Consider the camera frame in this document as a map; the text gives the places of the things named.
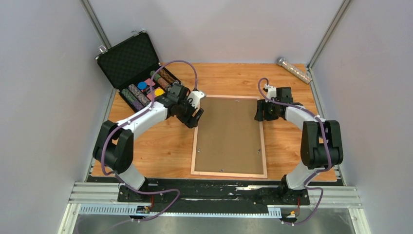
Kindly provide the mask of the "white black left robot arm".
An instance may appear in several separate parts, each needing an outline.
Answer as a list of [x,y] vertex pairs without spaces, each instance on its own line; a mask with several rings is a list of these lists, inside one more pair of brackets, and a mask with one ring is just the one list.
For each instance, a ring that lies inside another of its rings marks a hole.
[[103,167],[109,167],[120,180],[131,188],[131,196],[144,201],[149,196],[147,179],[133,165],[134,142],[152,126],[169,117],[176,117],[188,128],[195,128],[203,114],[200,102],[206,94],[194,89],[190,91],[181,84],[157,96],[139,112],[112,122],[105,121],[99,131],[93,157]]

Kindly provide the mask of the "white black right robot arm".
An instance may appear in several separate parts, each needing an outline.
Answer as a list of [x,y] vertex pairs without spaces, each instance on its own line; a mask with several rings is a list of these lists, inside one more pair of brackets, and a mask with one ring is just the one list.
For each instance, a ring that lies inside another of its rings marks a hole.
[[283,176],[278,190],[280,201],[288,204],[297,198],[298,192],[307,189],[316,175],[342,163],[340,124],[336,120],[325,120],[294,102],[289,87],[265,85],[260,93],[263,98],[257,101],[256,121],[282,118],[301,130],[300,162]]

